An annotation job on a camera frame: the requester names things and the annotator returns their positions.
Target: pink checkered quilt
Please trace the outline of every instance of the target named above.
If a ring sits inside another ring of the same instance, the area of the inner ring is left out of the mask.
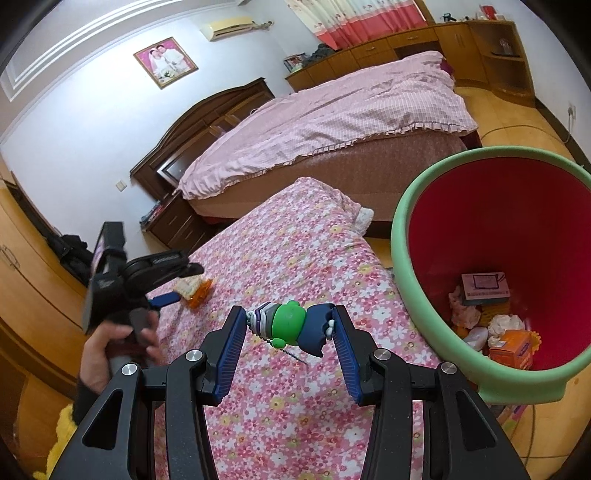
[[[421,129],[464,136],[477,124],[442,60],[438,51],[423,52],[273,99],[197,158],[178,188],[186,199],[202,200],[359,141]]]

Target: black bag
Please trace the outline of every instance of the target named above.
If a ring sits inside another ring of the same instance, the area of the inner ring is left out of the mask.
[[[78,235],[51,235],[47,237],[47,244],[56,253],[62,266],[87,287],[93,255],[88,251],[88,244]]]

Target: wooden floor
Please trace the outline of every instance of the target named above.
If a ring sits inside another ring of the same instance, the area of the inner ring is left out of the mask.
[[[478,123],[480,137],[500,128],[483,139],[484,146],[543,148],[572,160],[566,147],[555,140],[556,132],[536,109],[506,102],[478,88],[459,87],[456,92],[464,98],[468,111]],[[521,124],[534,125],[543,131],[529,127],[508,128]],[[366,240],[384,267],[391,267],[389,241],[378,238]],[[533,407],[527,408],[511,441],[527,464],[532,480],[545,480],[560,468],[590,419],[591,367],[569,382],[561,401],[535,407],[535,425],[532,422]]]

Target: snack package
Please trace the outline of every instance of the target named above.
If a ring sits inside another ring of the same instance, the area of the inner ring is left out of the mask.
[[[205,279],[203,275],[179,278],[173,290],[182,296],[189,308],[196,309],[209,295],[213,280]]]
[[[527,330],[507,330],[500,341],[491,346],[490,359],[508,367],[528,370],[534,356],[533,333]]]
[[[452,323],[458,327],[474,328],[480,319],[480,312],[472,306],[462,304],[462,289],[458,286],[447,295],[449,306],[452,309]]]

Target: drawer handle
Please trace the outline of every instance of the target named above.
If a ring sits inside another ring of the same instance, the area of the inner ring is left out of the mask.
[[[17,256],[14,253],[12,253],[12,250],[10,250],[6,245],[2,245],[0,247],[0,251],[4,254],[6,260],[8,260],[8,263],[10,264],[11,268],[15,270],[21,268],[21,264],[18,262]]]

